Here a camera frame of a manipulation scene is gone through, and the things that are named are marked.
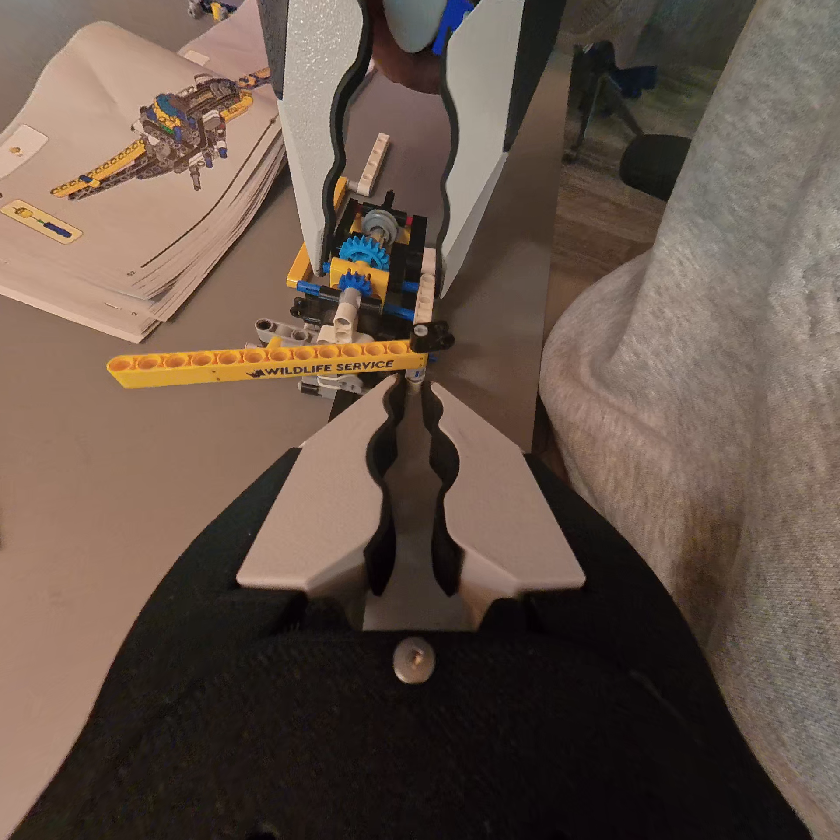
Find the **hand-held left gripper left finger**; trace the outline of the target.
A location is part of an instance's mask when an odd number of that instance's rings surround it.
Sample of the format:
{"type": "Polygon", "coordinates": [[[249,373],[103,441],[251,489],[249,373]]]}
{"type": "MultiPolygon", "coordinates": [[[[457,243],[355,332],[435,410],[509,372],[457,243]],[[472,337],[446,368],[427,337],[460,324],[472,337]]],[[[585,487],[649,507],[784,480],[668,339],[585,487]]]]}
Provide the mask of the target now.
{"type": "Polygon", "coordinates": [[[367,597],[383,594],[396,559],[384,477],[402,419],[403,378],[392,374],[296,450],[237,572],[241,587],[332,600],[362,628],[367,597]]]}

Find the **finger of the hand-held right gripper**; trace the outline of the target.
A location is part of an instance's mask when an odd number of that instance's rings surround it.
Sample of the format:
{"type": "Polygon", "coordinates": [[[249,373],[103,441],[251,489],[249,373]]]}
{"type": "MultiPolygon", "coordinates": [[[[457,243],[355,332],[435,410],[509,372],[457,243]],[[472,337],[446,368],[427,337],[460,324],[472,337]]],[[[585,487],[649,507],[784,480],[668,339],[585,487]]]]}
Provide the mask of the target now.
{"type": "Polygon", "coordinates": [[[444,297],[463,266],[508,153],[505,137],[524,2],[485,1],[449,37],[444,103],[452,112],[440,251],[444,297]]]}
{"type": "Polygon", "coordinates": [[[343,118],[370,56],[363,2],[276,2],[276,95],[311,268],[323,273],[345,162],[343,118]]]}

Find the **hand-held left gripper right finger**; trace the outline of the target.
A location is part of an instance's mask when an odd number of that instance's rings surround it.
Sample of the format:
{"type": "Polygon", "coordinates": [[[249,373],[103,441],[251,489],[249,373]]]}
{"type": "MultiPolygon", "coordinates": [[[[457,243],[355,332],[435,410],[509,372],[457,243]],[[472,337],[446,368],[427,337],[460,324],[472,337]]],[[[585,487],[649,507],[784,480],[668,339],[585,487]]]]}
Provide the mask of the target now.
{"type": "Polygon", "coordinates": [[[441,482],[434,577],[461,599],[470,625],[499,600],[579,591],[585,573],[523,450],[438,383],[423,385],[422,406],[441,482]]]}

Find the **yellow black lego model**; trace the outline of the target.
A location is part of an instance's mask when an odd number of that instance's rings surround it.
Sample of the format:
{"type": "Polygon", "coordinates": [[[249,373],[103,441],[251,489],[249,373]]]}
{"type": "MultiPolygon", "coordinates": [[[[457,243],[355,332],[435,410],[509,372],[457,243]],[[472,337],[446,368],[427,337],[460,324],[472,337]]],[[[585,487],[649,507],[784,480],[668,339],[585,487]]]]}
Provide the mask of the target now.
{"type": "Polygon", "coordinates": [[[425,246],[427,219],[381,203],[340,177],[338,223],[320,274],[302,246],[287,276],[296,292],[291,323],[260,319],[257,342],[242,349],[119,355],[107,370],[124,389],[250,381],[298,383],[301,393],[362,396],[387,375],[418,393],[429,362],[454,336],[435,316],[436,253],[425,246]]]}

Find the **white lego beam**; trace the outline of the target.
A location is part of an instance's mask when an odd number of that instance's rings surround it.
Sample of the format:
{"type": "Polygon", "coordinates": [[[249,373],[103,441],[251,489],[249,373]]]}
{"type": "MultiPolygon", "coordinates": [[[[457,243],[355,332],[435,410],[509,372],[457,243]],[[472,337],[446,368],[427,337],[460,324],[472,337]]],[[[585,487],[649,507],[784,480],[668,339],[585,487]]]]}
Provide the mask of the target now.
{"type": "Polygon", "coordinates": [[[390,135],[383,132],[378,133],[359,177],[347,181],[349,191],[364,197],[372,195],[390,146],[390,135]]]}

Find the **lego instruction booklet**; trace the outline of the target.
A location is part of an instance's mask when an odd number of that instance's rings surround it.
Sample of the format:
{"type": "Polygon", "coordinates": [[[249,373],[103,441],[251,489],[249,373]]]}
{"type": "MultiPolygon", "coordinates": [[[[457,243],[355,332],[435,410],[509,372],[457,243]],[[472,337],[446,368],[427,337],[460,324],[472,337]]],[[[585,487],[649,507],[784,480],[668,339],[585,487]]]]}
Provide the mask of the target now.
{"type": "Polygon", "coordinates": [[[2,296],[132,343],[186,302],[286,163],[257,2],[175,52],[78,30],[2,132],[2,296]]]}

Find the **person's right hand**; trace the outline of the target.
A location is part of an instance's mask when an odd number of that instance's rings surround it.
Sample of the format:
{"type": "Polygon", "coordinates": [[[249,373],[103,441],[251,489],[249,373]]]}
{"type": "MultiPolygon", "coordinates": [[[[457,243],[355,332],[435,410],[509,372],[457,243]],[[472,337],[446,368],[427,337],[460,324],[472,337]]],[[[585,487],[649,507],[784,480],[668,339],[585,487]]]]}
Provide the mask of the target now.
{"type": "Polygon", "coordinates": [[[439,94],[440,58],[430,50],[408,53],[392,39],[376,38],[372,57],[389,81],[425,95],[439,94]]]}

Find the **black folding stand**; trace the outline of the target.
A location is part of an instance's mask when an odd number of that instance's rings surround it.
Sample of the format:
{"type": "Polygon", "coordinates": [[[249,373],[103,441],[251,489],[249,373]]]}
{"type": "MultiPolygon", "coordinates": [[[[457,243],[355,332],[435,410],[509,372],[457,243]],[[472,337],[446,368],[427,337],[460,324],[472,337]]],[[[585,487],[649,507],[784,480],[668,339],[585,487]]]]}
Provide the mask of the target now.
{"type": "Polygon", "coordinates": [[[563,162],[577,162],[587,130],[598,112],[617,116],[634,138],[644,137],[646,132],[627,106],[627,101],[638,100],[643,92],[653,90],[657,78],[656,66],[619,68],[614,45],[609,40],[574,47],[570,93],[577,91],[580,94],[578,110],[581,120],[573,143],[563,153],[563,162]]]}

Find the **black round object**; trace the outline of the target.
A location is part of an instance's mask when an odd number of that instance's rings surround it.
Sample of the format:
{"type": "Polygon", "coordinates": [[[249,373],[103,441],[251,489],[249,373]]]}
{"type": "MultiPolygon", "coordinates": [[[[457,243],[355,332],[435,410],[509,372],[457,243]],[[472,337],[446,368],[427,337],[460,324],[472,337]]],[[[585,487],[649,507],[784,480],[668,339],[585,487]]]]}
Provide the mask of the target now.
{"type": "Polygon", "coordinates": [[[626,186],[667,202],[685,163],[691,138],[643,134],[626,148],[618,174],[626,186]]]}

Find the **person's grey sweatpants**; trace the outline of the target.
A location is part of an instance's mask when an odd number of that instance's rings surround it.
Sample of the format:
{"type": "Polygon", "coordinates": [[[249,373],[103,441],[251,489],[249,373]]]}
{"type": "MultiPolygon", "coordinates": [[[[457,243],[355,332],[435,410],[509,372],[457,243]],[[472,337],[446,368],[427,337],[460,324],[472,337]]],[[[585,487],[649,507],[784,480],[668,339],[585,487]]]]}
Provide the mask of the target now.
{"type": "Polygon", "coordinates": [[[839,822],[838,76],[838,2],[757,2],[653,247],[556,322],[539,386],[814,838],[839,822]]]}

